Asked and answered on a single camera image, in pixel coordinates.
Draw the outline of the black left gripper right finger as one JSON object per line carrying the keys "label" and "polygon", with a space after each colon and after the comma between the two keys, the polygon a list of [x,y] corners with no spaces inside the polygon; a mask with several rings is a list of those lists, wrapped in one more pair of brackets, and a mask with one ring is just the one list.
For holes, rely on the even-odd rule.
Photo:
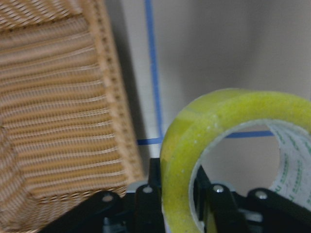
{"label": "black left gripper right finger", "polygon": [[207,193],[211,182],[202,166],[199,166],[194,180],[194,206],[198,218],[205,218],[208,206]]}

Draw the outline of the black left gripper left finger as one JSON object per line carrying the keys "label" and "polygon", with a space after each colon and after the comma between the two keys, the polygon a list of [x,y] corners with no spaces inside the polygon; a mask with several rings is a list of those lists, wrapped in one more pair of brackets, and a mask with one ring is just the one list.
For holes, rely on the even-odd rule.
{"label": "black left gripper left finger", "polygon": [[160,159],[151,158],[149,161],[148,186],[162,190]]}

